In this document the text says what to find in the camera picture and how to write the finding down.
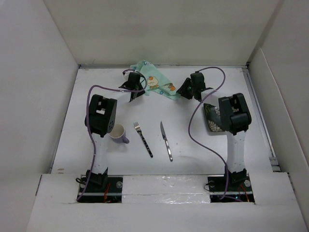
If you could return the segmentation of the green cartoon print cloth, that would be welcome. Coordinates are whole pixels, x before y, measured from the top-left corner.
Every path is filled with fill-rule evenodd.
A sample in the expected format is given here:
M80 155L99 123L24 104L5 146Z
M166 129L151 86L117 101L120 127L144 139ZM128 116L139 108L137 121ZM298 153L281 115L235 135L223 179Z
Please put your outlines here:
M156 92L164 97L177 100L180 95L176 93L174 84L159 71L152 63L142 60L130 66L132 69L142 73L146 78L146 93Z

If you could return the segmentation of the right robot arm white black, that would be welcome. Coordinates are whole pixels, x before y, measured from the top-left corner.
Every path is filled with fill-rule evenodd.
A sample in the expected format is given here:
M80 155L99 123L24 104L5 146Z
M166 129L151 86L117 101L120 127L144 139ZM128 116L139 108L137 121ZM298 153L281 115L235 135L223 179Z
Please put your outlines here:
M224 187L235 190L246 179L244 164L244 142L246 132L252 122L245 97L242 93L227 96L219 89L207 88L204 75L194 72L186 78L177 93L186 99L196 99L219 110L219 128L227 135L227 171L223 178Z

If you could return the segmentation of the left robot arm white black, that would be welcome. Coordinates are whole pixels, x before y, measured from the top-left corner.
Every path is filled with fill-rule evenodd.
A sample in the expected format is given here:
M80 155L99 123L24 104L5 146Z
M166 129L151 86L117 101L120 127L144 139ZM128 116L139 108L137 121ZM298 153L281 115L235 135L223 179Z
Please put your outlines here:
M129 103L145 94L146 78L139 71L127 69L127 80L118 88L112 89L93 85L87 95L85 125L93 145L93 158L87 178L96 191L104 191L107 187L108 161L107 138L115 127L116 110L118 106Z

